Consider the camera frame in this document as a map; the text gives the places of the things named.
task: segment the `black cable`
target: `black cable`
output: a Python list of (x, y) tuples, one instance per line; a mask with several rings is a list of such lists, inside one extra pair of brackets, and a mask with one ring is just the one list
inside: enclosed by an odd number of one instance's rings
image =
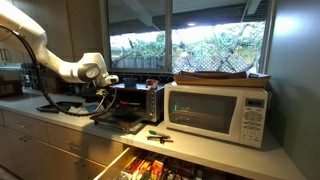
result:
[(41, 72), (40, 72), (40, 65), (38, 63), (38, 60), (34, 54), (34, 51), (32, 50), (30, 44), (22, 37), (20, 36), (20, 34), (16, 33), (15, 31), (12, 31), (11, 29), (3, 26), (0, 24), (0, 27), (1, 28), (4, 28), (6, 29), (7, 31), (11, 32), (21, 43), (22, 45), (26, 48), (31, 60), (32, 60), (32, 64), (33, 64), (33, 68), (35, 70), (35, 73), (36, 73), (36, 77), (37, 77), (37, 80), (38, 80), (38, 86), (40, 87), (40, 90), (43, 94), (43, 96), (46, 98), (46, 100), (49, 102), (49, 104), (51, 106), (54, 106), (56, 109), (58, 109), (60, 112), (63, 112), (67, 115), (71, 115), (71, 116), (77, 116), (77, 117), (81, 117), (81, 116), (91, 116), (91, 115), (96, 115), (96, 114), (103, 114), (105, 112), (107, 112), (109, 110), (109, 108), (112, 106), (115, 98), (116, 98), (116, 90), (115, 90), (115, 94), (114, 94), (114, 98), (111, 102), (111, 104), (105, 108), (103, 111), (100, 111), (98, 112), (98, 110), (100, 109), (101, 105), (103, 104), (103, 101), (105, 100), (105, 98), (107, 97), (107, 93), (104, 92), (103, 93), (103, 98), (100, 102), (100, 104), (98, 105), (98, 107), (92, 111), (92, 112), (88, 112), (88, 113), (83, 113), (83, 114), (78, 114), (78, 113), (73, 113), (73, 112), (69, 112), (67, 110), (65, 110), (64, 108), (60, 107), (59, 105), (57, 105), (52, 99), (51, 97), (49, 96), (48, 92), (46, 91), (45, 87), (44, 87), (44, 83), (43, 83), (43, 80), (42, 80), (42, 77), (41, 77)]

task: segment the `countertop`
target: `countertop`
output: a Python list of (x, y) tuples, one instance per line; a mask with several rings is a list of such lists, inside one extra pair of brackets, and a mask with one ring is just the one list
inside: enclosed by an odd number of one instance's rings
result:
[[(54, 102), (83, 101), (74, 96), (50, 94)], [(215, 139), (189, 135), (158, 125), (146, 125), (137, 134), (126, 134), (103, 125), (94, 125), (89, 117), (39, 112), (36, 108), (48, 102), (40, 91), (25, 89), (21, 96), (1, 98), (0, 108), (47, 123), (93, 134), (134, 147), (171, 157), (187, 160), (217, 170), (230, 172), (251, 179), (306, 179), (296, 165), (266, 129), (262, 148), (251, 148)], [(160, 144), (149, 141), (149, 130), (169, 134), (173, 143)]]

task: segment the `microwave control panel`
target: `microwave control panel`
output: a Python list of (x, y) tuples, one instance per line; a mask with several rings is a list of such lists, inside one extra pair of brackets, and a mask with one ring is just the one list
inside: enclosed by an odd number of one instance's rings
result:
[(240, 144), (261, 147), (265, 113), (265, 100), (246, 99), (241, 124)]

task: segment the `robotic arm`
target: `robotic arm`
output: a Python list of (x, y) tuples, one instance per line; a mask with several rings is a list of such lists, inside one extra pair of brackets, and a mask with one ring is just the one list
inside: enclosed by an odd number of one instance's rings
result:
[[(118, 82), (118, 77), (109, 75), (100, 53), (85, 53), (76, 63), (66, 62), (50, 52), (43, 28), (34, 20), (5, 0), (0, 0), (0, 24), (22, 36), (31, 46), (37, 60), (58, 73), (65, 81), (85, 83), (93, 81), (96, 87), (105, 87)], [(5, 29), (0, 29), (0, 42), (26, 52), (21, 42)]]

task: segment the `white microwave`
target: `white microwave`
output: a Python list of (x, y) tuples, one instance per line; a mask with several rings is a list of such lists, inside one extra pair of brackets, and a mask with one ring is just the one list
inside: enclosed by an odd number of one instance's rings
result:
[(168, 129), (260, 148), (268, 92), (263, 88), (165, 85)]

